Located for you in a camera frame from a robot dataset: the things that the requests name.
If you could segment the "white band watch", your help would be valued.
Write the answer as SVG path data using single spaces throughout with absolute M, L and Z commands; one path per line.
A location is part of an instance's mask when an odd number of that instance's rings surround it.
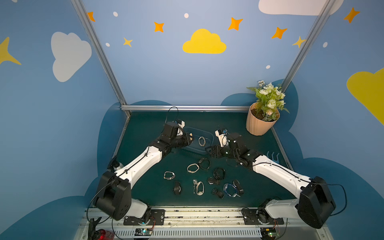
M 204 147 L 206 145 L 206 138 L 203 137 L 203 136 L 200 136 L 199 139 L 198 139 L 198 143 L 201 147 Z

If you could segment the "thin black strap watch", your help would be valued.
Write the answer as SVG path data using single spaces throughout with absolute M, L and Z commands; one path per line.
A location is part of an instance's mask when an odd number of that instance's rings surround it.
M 201 158 L 198 161 L 198 165 L 203 170 L 209 170 L 211 168 L 211 161 L 208 158 Z

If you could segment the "chunky black sport watch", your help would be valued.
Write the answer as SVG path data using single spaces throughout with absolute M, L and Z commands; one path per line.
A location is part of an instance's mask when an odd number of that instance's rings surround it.
M 213 175 L 216 180 L 223 180 L 226 177 L 226 171 L 224 168 L 217 167 L 214 169 Z

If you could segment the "silver bracelet watch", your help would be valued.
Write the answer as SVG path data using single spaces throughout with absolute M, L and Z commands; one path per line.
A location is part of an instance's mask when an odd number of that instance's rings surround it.
M 163 178 L 167 181 L 173 180 L 176 177 L 176 174 L 171 171 L 165 171 Z

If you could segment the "black rugged digital watch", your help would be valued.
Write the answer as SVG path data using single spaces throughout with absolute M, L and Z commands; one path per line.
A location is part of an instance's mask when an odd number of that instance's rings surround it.
M 174 187 L 173 187 L 173 193 L 175 195 L 180 195 L 182 192 L 182 187 L 179 181 L 175 181 Z

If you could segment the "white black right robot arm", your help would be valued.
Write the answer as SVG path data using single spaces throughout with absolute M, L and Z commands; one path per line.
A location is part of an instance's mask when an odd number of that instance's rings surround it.
M 329 185 L 320 177 L 310 178 L 298 174 L 266 155 L 249 149 L 241 135 L 216 131 L 219 144 L 206 148 L 211 158 L 226 157 L 241 166 L 252 169 L 288 190 L 294 199 L 266 200 L 258 207 L 256 216 L 262 225 L 271 219 L 301 219 L 308 226 L 320 229 L 336 209 Z

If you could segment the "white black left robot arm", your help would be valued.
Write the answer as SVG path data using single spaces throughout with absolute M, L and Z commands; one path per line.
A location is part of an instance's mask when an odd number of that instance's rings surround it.
M 161 135 L 128 165 L 118 170 L 106 171 L 98 185 L 92 204 L 118 221 L 136 218 L 141 223 L 150 219 L 151 207 L 132 198 L 135 183 L 155 164 L 165 158 L 172 149 L 181 149 L 194 141 L 194 136 L 184 130 L 185 122 L 167 122 Z

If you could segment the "blue plastic storage box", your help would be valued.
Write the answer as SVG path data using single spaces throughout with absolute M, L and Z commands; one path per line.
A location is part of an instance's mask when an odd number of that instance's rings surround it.
M 210 147 L 212 146 L 212 144 L 214 143 L 214 136 L 212 133 L 209 133 L 207 131 L 203 131 L 203 130 L 200 130 L 200 129 L 196 129 L 196 128 L 192 128 L 192 127 L 184 127 L 184 131 L 186 133 L 192 133 L 193 136 L 194 136 L 194 141 L 193 143 L 188 146 L 188 147 L 185 147 L 183 148 L 184 150 L 187 150 L 187 151 L 190 151 L 190 152 L 193 152 L 193 153 L 196 153 L 196 154 L 200 154 L 200 155 L 207 155 L 207 152 L 205 151 L 205 148 L 206 147 Z M 198 143 L 198 139 L 200 136 L 203 136 L 206 138 L 206 145 L 204 147 L 201 147 Z

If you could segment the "small black watch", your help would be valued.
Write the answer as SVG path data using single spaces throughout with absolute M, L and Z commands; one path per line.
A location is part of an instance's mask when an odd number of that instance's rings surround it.
M 217 196 L 219 199 L 224 198 L 224 193 L 220 191 L 218 188 L 213 188 L 211 191 L 211 194 Z

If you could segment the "terracotta pot with flowers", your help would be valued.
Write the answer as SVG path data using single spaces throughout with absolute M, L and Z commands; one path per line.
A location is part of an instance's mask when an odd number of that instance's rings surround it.
M 258 81 L 257 87 L 248 87 L 255 93 L 257 101 L 253 103 L 248 112 L 246 129 L 254 136 L 262 136 L 267 133 L 280 118 L 280 111 L 285 108 L 285 96 L 280 85 Z

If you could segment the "blue garden fork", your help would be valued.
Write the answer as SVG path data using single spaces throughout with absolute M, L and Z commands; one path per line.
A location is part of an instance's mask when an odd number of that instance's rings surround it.
M 275 153 L 275 152 L 267 152 L 266 153 L 266 156 L 270 159 L 270 160 L 272 160 L 273 162 L 275 162 L 275 163 L 277 163 L 277 164 L 280 164 L 280 160 L 279 160 L 279 156 L 280 156 L 280 153 Z

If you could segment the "silver black water bottle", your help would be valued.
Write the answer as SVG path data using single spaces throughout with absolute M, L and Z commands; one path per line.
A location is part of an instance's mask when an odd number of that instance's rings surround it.
M 107 170 L 110 172 L 115 172 L 117 170 L 122 169 L 123 167 L 124 167 L 124 165 L 117 160 L 117 156 L 114 156 L 110 160 L 108 167 L 107 167 Z

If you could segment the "aluminium rail front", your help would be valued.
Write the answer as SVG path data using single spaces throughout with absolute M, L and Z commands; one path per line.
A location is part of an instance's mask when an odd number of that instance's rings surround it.
M 133 218 L 116 221 L 97 208 L 86 211 L 75 235 L 89 238 L 89 220 L 100 220 L 96 230 L 115 234 L 117 240 L 331 240 L 327 225 L 320 229 L 299 219 L 256 218 L 255 208 L 153 207 L 152 217 L 140 224 Z

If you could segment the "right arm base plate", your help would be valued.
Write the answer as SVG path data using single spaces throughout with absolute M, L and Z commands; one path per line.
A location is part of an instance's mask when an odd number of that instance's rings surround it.
M 245 225 L 283 225 L 285 222 L 282 218 L 273 219 L 264 209 L 242 208 Z

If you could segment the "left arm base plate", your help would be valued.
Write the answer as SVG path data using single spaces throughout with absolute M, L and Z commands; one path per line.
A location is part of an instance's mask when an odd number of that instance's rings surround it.
M 151 209 L 147 211 L 141 219 L 125 216 L 124 226 L 152 226 L 153 224 L 155 224 L 155 226 L 163 226 L 165 212 L 164 209 Z

